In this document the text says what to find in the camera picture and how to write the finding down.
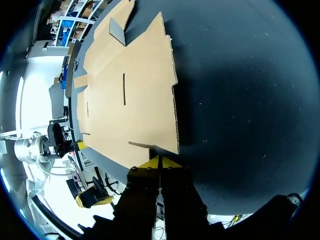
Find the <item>dark gray table surface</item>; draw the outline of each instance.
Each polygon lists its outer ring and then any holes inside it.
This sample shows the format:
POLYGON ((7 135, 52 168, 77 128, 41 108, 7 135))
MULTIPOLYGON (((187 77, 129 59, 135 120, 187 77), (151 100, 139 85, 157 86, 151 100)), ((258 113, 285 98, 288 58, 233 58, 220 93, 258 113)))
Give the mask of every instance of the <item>dark gray table surface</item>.
MULTIPOLYGON (((118 2, 88 33, 75 77, 86 73, 94 30, 118 2)), ((170 157, 191 166, 209 213, 251 213, 276 194, 302 193, 318 157, 319 80, 290 19, 272 1, 137 0, 126 43, 159 11, 172 38, 178 78, 180 154, 170 157)), ((82 138, 76 117, 82 90, 71 93, 76 139, 82 138)), ((126 182, 127 168, 90 148, 83 154, 126 182)))

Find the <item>black mechanical part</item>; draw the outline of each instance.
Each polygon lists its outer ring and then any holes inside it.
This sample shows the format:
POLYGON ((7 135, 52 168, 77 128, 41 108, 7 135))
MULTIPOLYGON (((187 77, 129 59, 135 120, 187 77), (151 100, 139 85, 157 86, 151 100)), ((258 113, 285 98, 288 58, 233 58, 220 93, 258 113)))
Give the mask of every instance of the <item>black mechanical part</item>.
POLYGON ((277 195, 234 226, 230 224, 225 229, 221 222, 210 225, 207 207, 193 184, 190 169, 161 166, 159 164, 158 169, 131 168, 127 175, 127 187, 114 208, 114 219, 111 221, 95 216, 95 225, 86 228, 81 239, 128 239, 133 236, 141 240, 152 239, 159 187, 163 196, 168 240, 195 239, 199 233, 203 236, 224 234, 236 237, 254 231, 264 236, 274 236, 286 229, 297 209, 288 196, 277 195))
POLYGON ((127 186, 114 207, 114 219, 94 216, 96 223, 85 230, 82 239, 152 239, 158 193, 157 169, 130 169, 127 186))
POLYGON ((114 192, 115 194, 117 194, 117 195, 121 195, 121 193, 118 193, 113 187, 112 187, 112 185, 113 184, 118 184, 119 182, 118 181, 115 181, 115 182, 109 182, 109 178, 108 178, 108 176, 107 176, 107 173, 105 173, 105 178, 104 178, 104 180, 105 180, 105 184, 106 184, 106 187, 107 188, 109 188, 112 192, 114 192))
POLYGON ((188 239, 208 233, 207 206, 195 189, 190 169, 163 168, 160 176, 167 239, 188 239))
POLYGON ((79 195, 79 198, 82 201, 82 205, 88 209, 109 196, 103 183, 101 183, 95 177, 92 177, 92 182, 94 184, 94 187, 90 187, 79 195))
POLYGON ((49 147, 54 147, 55 154, 59 158, 62 158, 66 153, 79 150, 77 143, 65 139, 59 123, 49 124, 48 126, 48 141, 43 144, 47 156, 50 155, 49 147))

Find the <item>cardboard edge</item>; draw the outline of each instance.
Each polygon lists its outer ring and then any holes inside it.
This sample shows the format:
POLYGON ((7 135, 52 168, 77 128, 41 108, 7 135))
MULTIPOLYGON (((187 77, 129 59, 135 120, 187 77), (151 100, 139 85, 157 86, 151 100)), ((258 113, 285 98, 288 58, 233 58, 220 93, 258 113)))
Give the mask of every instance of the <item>cardboard edge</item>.
POLYGON ((174 117, 175 117, 175 130, 176 130, 176 142, 177 142, 177 154, 180 153, 180 141, 179 141, 179 128, 178 128, 178 117, 177 117, 177 106, 176 106, 176 97, 175 97, 175 88, 174 86, 178 84, 178 77, 177 77, 177 72, 176 72, 176 65, 175 65, 175 58, 174 58, 174 50, 172 48, 172 44, 171 44, 171 37, 170 35, 166 35, 167 37, 167 41, 168 41, 168 45, 170 47, 171 50, 171 60, 172 60, 172 70, 174 72, 174 78, 175 78, 175 82, 172 84, 171 86, 171 90, 172 90, 172 97, 173 97, 173 108, 174 108, 174 117))
MULTIPOLYGON (((113 7, 113 9, 110 10, 110 12, 104 17, 104 19, 100 22, 99 26, 97 26, 97 28, 95 29, 94 33, 93 33, 93 39, 97 39, 99 37, 99 35, 104 31, 105 27, 109 24, 109 18, 114 18, 116 16, 116 14, 118 14, 121 10, 123 10, 127 5, 129 5, 130 3, 132 3, 132 9, 133 6, 135 5, 135 0, 121 0, 120 2, 118 2, 117 5, 115 5, 113 7)), ((125 22, 124 28, 127 24, 127 21, 129 19, 129 16, 131 14, 132 10, 129 12, 129 15, 127 17, 127 20, 125 22)))
POLYGON ((134 10, 135 3, 136 3, 136 0, 130 0, 129 3, 127 3, 122 9, 120 9, 113 16, 113 19, 119 24, 119 26, 123 29, 123 31, 126 29, 129 17, 131 15, 132 11, 134 10), (126 17, 124 18, 124 22, 123 22, 122 21, 123 19, 119 19, 119 16, 120 16, 119 14, 124 11, 128 11, 128 13, 125 14, 126 17))

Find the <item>shelf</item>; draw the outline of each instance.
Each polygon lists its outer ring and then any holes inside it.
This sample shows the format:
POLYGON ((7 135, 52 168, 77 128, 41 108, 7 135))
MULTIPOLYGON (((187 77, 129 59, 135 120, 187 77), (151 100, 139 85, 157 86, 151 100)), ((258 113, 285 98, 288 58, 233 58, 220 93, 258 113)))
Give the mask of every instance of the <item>shelf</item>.
POLYGON ((81 12, 83 11, 83 9, 84 9, 84 7, 87 5, 87 3, 88 3, 88 0, 85 0, 85 1, 83 2, 83 5, 82 5, 80 11, 79 11, 78 14, 76 15, 77 18, 79 17, 79 15, 80 15, 81 12))
POLYGON ((84 29, 83 29, 83 32, 82 32, 82 34, 81 34, 81 36, 80 36, 80 38, 79 38, 79 41, 81 41, 81 39, 84 37, 85 32, 86 32, 86 30, 87 30, 88 27, 89 27, 89 24, 87 23, 87 25, 85 25, 85 27, 84 27, 84 29))
POLYGON ((69 31, 68 37, 67 37, 67 39, 66 39, 65 45, 68 45, 69 38, 70 38, 70 36, 71 36, 72 30, 74 29, 75 25, 76 25, 76 22, 73 21, 73 24, 72 24, 72 26, 70 27, 70 31, 69 31))
POLYGON ((96 5, 96 7, 92 10, 92 13, 90 13, 88 19, 90 20, 91 17, 95 14, 95 12, 97 11, 97 9, 101 6, 101 4, 104 2, 104 0, 100 0, 100 2, 96 5))
POLYGON ((70 4, 69 4, 68 8, 66 9, 66 11, 65 11, 65 13, 64 13, 64 15, 65 15, 65 16, 67 16, 67 14, 68 14, 68 12, 69 12, 69 10, 70 10, 71 6, 74 4, 74 1, 75 1, 75 0, 71 0, 71 2, 70 2, 70 4))

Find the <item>yellow object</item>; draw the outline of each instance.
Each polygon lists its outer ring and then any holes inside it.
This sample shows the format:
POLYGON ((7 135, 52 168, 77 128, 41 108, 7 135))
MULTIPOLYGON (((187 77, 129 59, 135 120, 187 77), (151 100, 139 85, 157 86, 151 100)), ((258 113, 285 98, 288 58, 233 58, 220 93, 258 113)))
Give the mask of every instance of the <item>yellow object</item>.
MULTIPOLYGON (((80 197, 79 197, 82 193, 83 193, 83 191, 82 191, 82 192, 79 192, 78 196, 76 196, 76 198, 75 198, 75 201, 76 201, 76 203, 78 204, 78 206, 79 206, 80 208, 86 208, 86 207, 83 205, 83 203, 82 203, 82 201, 81 201, 81 199, 80 199, 80 197)), ((92 205, 92 206, 110 204, 110 203, 112 203, 112 200, 113 200, 113 199, 114 199, 113 196, 106 196, 105 199, 98 201, 96 204, 94 204, 94 205, 92 205)))
MULTIPOLYGON (((157 169, 158 168, 158 161, 159 161, 159 156, 156 156, 156 157, 152 158, 150 161, 147 161, 146 163, 139 166, 139 168, 151 167, 153 169, 157 169)), ((175 163, 174 161, 170 160, 169 158, 167 158, 165 156, 162 157, 162 167, 164 169, 166 169, 168 167, 182 168, 181 165, 175 163)))
POLYGON ((79 147, 79 150, 87 148, 87 146, 85 145, 85 143, 83 141, 79 141, 78 142, 78 147, 79 147))

